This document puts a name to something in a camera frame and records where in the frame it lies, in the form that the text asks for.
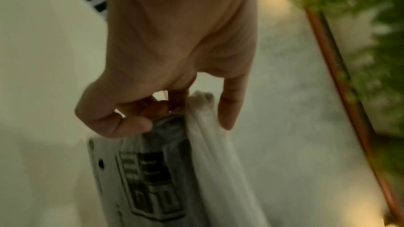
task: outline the green plant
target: green plant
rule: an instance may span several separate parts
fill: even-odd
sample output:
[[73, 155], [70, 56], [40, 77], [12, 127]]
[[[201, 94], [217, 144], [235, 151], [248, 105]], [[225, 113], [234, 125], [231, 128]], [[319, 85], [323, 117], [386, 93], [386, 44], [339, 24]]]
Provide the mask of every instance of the green plant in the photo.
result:
[[404, 132], [404, 5], [402, 0], [303, 0], [300, 4], [328, 17], [357, 15], [379, 10], [373, 25], [384, 25], [387, 33], [373, 35], [373, 45], [360, 50], [351, 59], [371, 54], [373, 61], [351, 75], [350, 84], [359, 100], [379, 96], [398, 98], [386, 108], [400, 120]]

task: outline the white plastic bag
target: white plastic bag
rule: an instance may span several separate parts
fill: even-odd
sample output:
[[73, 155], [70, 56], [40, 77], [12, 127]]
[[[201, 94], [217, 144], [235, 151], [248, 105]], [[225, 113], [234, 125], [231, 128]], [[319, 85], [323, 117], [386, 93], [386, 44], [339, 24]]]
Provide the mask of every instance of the white plastic bag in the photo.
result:
[[213, 96], [195, 92], [187, 100], [185, 118], [194, 171], [211, 226], [270, 227], [219, 125]]

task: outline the hand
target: hand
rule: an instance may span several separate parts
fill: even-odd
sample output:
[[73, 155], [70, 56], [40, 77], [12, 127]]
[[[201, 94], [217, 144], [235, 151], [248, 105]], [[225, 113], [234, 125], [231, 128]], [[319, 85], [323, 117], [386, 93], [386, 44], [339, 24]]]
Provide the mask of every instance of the hand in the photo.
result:
[[[183, 105], [197, 72], [206, 72], [225, 79], [218, 117], [232, 129], [255, 55], [256, 23], [256, 0], [109, 0], [106, 67], [76, 115], [105, 137], [147, 132], [153, 118]], [[168, 102], [152, 97], [161, 90]]]

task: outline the printed logo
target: printed logo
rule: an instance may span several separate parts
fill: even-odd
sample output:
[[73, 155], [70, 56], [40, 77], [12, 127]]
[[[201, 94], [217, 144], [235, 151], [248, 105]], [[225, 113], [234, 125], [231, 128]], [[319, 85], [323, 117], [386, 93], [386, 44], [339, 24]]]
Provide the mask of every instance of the printed logo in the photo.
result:
[[158, 222], [184, 217], [163, 152], [119, 152], [117, 165], [133, 214]]

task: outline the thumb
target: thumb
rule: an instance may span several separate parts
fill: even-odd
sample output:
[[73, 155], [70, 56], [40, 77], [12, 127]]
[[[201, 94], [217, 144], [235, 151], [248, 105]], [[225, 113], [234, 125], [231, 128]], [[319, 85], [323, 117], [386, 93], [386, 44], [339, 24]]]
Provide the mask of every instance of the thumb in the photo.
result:
[[247, 90], [249, 75], [250, 73], [248, 72], [239, 77], [224, 80], [218, 115], [221, 126], [226, 130], [231, 130], [234, 127], [239, 116]]
[[117, 103], [99, 81], [90, 84], [76, 106], [76, 116], [96, 133], [109, 138], [129, 137], [152, 129], [142, 116], [123, 118], [115, 112]]

